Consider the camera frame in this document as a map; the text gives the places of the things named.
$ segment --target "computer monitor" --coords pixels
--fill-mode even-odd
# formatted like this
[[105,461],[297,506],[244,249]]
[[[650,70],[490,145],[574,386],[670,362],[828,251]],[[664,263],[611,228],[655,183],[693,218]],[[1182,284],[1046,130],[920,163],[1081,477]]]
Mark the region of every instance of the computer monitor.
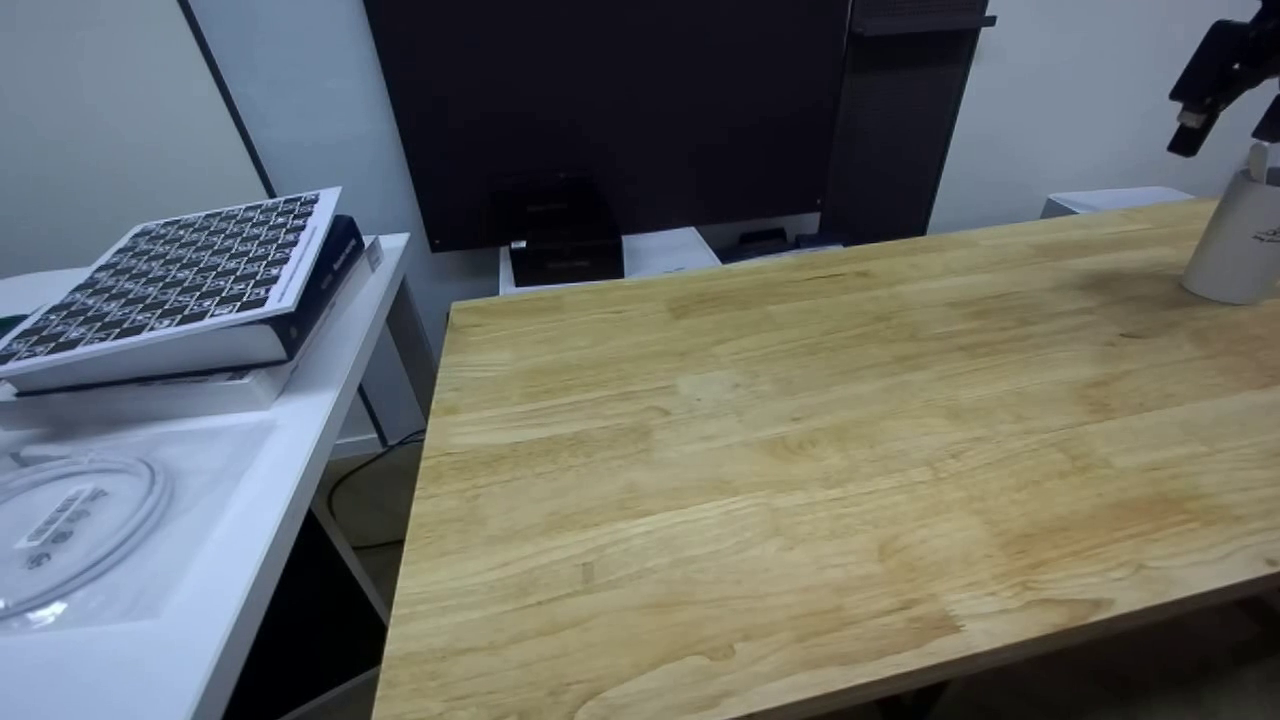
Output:
[[[516,282],[565,282],[619,274],[619,232],[823,212],[832,179],[861,190],[837,132],[872,4],[367,0],[367,19],[434,249],[520,239]],[[868,73],[883,109],[912,102]]]

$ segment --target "white container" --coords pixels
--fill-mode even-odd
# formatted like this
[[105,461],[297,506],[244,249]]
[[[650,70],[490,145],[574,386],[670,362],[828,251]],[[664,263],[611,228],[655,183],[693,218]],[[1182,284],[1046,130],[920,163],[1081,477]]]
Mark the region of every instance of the white container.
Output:
[[1280,277],[1280,168],[1256,145],[1215,205],[1185,290],[1215,303],[1256,303]]

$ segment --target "wooden table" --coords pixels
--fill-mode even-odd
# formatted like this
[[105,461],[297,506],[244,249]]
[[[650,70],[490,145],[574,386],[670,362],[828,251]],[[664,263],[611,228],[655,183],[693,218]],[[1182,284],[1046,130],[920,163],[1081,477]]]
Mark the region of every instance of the wooden table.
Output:
[[377,718],[823,713],[1280,580],[1208,205],[452,313]]

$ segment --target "floor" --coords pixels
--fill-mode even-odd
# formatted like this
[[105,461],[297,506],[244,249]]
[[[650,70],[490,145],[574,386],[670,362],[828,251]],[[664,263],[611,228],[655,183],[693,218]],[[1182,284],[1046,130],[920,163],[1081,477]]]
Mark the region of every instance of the floor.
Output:
[[[398,593],[418,447],[360,467],[331,465],[321,483],[386,600]],[[377,678],[331,693],[297,720],[371,718]],[[968,678],[928,720],[1276,720],[1280,718],[1280,593],[1256,603],[1205,607],[1130,637],[1091,640],[1030,663]],[[828,720],[887,720],[847,708]]]

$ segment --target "black device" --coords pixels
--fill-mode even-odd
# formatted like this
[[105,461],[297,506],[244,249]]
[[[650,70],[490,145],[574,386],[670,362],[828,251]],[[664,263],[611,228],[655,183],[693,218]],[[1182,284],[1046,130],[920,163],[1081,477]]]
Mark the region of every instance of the black device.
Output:
[[619,277],[619,232],[928,228],[989,0],[367,0],[436,251]]
[[[1185,105],[1167,154],[1198,156],[1220,111],[1273,77],[1280,77],[1280,0],[1265,0],[1248,24],[1211,24],[1185,77],[1167,93],[1176,105]],[[1280,145],[1280,96],[1251,136]]]

